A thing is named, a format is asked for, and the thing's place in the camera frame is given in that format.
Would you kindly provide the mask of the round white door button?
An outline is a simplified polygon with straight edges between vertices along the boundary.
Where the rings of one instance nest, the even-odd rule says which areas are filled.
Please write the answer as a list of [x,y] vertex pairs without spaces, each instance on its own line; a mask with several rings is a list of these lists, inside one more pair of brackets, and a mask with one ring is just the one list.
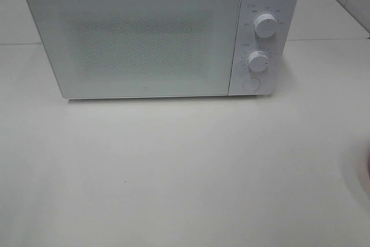
[[248,78],[243,82],[243,89],[248,92],[256,92],[261,86],[258,78]]

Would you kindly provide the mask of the lower white timer knob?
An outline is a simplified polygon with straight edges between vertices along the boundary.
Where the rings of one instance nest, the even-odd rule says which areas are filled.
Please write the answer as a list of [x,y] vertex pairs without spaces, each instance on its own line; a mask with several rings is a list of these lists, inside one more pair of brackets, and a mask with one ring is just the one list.
[[269,55],[267,52],[262,50],[256,50],[251,52],[247,59],[246,63],[248,64],[249,70],[252,72],[262,72],[267,69],[269,64]]

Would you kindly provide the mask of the upper white power knob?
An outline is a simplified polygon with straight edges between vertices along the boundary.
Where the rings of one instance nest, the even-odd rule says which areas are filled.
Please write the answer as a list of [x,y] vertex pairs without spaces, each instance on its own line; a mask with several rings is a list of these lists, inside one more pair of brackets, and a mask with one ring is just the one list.
[[272,12],[262,12],[253,21],[254,31],[260,38],[269,38],[278,30],[278,18]]

